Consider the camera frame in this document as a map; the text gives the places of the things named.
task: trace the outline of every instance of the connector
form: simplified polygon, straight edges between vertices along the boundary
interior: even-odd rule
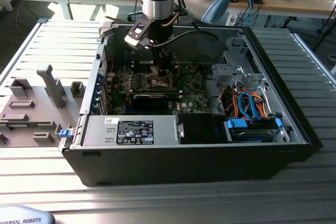
[[[227,121],[227,127],[229,129],[236,129],[236,128],[247,128],[247,123],[245,119],[229,119]]]

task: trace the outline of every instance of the white label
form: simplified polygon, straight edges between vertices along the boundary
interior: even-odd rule
[[[105,124],[117,124],[120,118],[105,118]]]
[[[12,128],[19,128],[19,127],[27,128],[28,125],[26,125],[26,124],[11,124],[10,127],[12,127]]]

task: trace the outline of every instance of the table leg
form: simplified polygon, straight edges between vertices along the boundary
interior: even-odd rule
[[[234,26],[236,24],[236,20],[238,18],[238,14],[241,12],[240,8],[230,8],[229,16],[227,17],[226,26]]]
[[[60,5],[63,11],[64,19],[73,19],[70,4],[61,2]]]
[[[0,0],[0,4],[8,11],[12,12],[13,7],[11,5],[11,0]]]

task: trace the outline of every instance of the floor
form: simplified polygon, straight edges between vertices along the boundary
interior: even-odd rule
[[[54,3],[36,1],[24,2],[39,18],[58,18],[59,15],[61,15],[59,6]],[[15,54],[21,43],[26,38],[25,34],[29,33],[37,21],[37,19],[24,5],[22,5],[21,8],[20,5],[20,2],[14,2],[14,11],[11,13],[7,13],[3,10],[0,11],[0,71],[2,71],[7,63],[11,60],[11,57]],[[99,20],[97,12],[94,11],[95,6],[90,6],[91,11],[85,12],[86,17],[83,17],[83,8],[85,8],[83,5],[74,5],[72,12],[75,18],[96,18]],[[113,13],[116,13],[116,10],[118,11],[118,15],[116,17],[113,15],[110,16],[112,16],[112,18],[116,18],[119,22],[126,22],[127,13],[133,12],[134,8],[120,7],[118,10],[117,7],[110,7],[107,9],[108,12],[110,11]],[[276,23],[276,21],[279,19],[279,16],[269,16],[266,22],[266,27],[271,27],[272,24]],[[318,28],[319,27],[314,24],[310,18],[297,18],[297,20],[291,21],[288,25],[288,29],[291,32],[298,33],[310,47],[314,45],[317,36],[316,29]],[[334,29],[333,34],[330,34],[326,37],[316,52],[317,56],[329,69],[332,68],[332,64],[328,62],[328,55],[336,54],[336,45],[334,42],[335,34],[336,29]]]

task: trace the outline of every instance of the wire bundle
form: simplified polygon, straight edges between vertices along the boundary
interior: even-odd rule
[[[223,101],[224,93],[225,89],[222,89],[222,92],[218,98],[221,101]],[[245,104],[244,107],[243,99],[249,99],[249,103]],[[224,109],[224,112],[236,118],[238,118],[240,115],[243,115],[241,117],[242,119],[250,120],[251,116],[247,113],[249,109],[251,110],[253,117],[258,120],[268,118],[265,100],[262,97],[245,89],[232,90],[232,103]]]
[[[235,26],[237,26],[239,24],[239,22],[240,22],[241,26],[243,25],[243,22],[245,22],[244,26],[246,26],[249,22],[252,22],[252,21],[254,21],[254,25],[255,25],[255,23],[257,21],[257,18],[259,16],[259,10],[261,9],[261,4],[260,5],[256,4],[257,5],[257,10],[254,13],[252,13],[253,3],[254,3],[253,0],[248,0],[248,6],[246,7],[243,15],[238,19],[238,21],[235,24]],[[247,18],[244,18],[244,16],[245,16],[245,14],[246,14],[246,12],[247,12],[248,9],[250,9],[250,12],[248,13]]]

